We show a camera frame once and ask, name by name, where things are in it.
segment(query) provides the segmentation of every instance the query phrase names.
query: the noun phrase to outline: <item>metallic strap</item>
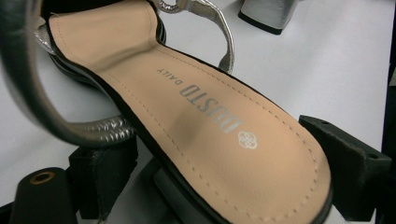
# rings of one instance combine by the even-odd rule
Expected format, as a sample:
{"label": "metallic strap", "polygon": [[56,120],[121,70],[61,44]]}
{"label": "metallic strap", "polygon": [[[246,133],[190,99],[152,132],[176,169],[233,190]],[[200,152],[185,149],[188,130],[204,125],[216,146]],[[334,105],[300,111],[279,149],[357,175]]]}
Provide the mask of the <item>metallic strap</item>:
{"label": "metallic strap", "polygon": [[[134,135],[133,127],[123,116],[84,123],[68,122],[50,102],[35,65],[35,40],[53,54],[46,26],[43,21],[36,21],[40,6],[41,0],[0,1],[1,59],[6,69],[7,87],[16,104],[31,121],[75,145],[105,147],[131,138]],[[169,10],[182,8],[214,21],[228,42],[227,53],[219,67],[231,73],[233,41],[217,7],[206,0],[183,0],[177,2],[175,7],[162,7]]]}
{"label": "metallic strap", "polygon": [[163,0],[151,0],[160,10],[167,13],[178,13],[187,10],[195,15],[213,21],[223,32],[227,40],[227,52],[220,60],[219,69],[231,74],[233,71],[233,37],[230,28],[220,9],[207,0],[177,0],[173,6],[166,4]]}

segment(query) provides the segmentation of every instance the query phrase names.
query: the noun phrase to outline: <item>white table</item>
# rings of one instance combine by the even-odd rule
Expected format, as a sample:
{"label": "white table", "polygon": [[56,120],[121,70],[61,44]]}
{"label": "white table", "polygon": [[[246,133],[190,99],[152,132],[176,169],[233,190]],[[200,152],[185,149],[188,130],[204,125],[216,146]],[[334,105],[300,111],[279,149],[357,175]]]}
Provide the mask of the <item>white table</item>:
{"label": "white table", "polygon": [[[234,76],[296,119],[302,114],[325,119],[380,149],[394,1],[304,0],[280,36],[237,18],[242,0],[213,2],[223,11],[233,33]],[[167,30],[167,45],[218,63],[226,45],[216,25],[188,13],[162,13],[161,17]],[[100,92],[61,75],[42,50],[37,55],[46,90],[67,119],[86,121],[117,114],[115,106]],[[45,167],[66,168],[67,157],[76,146],[59,141],[28,121],[11,100],[3,79],[0,105],[3,205],[13,201],[17,184],[24,176]],[[144,146],[139,146],[142,155],[137,169],[150,159]],[[108,223],[132,222],[128,211],[136,205],[128,197],[133,195],[130,190],[136,174]],[[333,209],[327,223],[345,221]]]}

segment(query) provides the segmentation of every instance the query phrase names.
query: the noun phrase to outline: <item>black plastic mount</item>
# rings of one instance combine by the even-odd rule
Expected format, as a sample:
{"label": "black plastic mount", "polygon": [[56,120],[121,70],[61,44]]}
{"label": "black plastic mount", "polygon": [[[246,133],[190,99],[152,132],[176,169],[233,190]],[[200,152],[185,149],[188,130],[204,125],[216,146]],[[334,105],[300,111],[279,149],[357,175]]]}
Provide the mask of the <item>black plastic mount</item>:
{"label": "black plastic mount", "polygon": [[392,160],[325,120],[300,116],[299,122],[318,140],[329,161],[332,204],[348,221],[370,221],[382,204]]}
{"label": "black plastic mount", "polygon": [[105,220],[136,159],[135,137],[112,147],[79,147],[70,155],[66,171],[47,168],[26,176],[18,185],[15,202],[2,213],[10,214],[12,224],[77,223],[78,210],[83,219]]}

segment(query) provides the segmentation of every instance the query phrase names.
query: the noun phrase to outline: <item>beige insole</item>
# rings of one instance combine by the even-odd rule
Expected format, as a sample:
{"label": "beige insole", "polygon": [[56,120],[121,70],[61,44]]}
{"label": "beige insole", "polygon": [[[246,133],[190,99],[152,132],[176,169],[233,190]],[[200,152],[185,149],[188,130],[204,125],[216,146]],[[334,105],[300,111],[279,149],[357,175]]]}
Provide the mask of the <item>beige insole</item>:
{"label": "beige insole", "polygon": [[232,223],[309,223],[330,188],[317,141],[238,81],[156,41],[149,3],[131,0],[49,21],[64,56],[131,107],[210,206]]}

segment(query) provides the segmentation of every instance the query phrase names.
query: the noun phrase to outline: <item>sandal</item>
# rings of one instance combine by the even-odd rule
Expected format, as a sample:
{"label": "sandal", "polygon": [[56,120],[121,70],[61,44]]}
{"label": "sandal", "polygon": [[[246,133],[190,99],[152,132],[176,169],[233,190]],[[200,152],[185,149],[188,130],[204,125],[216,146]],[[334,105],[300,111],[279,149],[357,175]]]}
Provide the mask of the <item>sandal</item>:
{"label": "sandal", "polygon": [[[224,72],[231,70],[232,57],[224,57],[219,69],[163,45],[161,20],[145,0],[48,18],[54,61],[87,77],[123,115],[89,123],[62,119],[31,63],[37,2],[0,3],[0,45],[11,91],[40,125],[88,147],[116,144],[135,132],[211,222],[324,221],[331,207],[331,173],[314,137]],[[206,0],[156,6],[217,11]],[[213,20],[223,24],[222,18]]]}

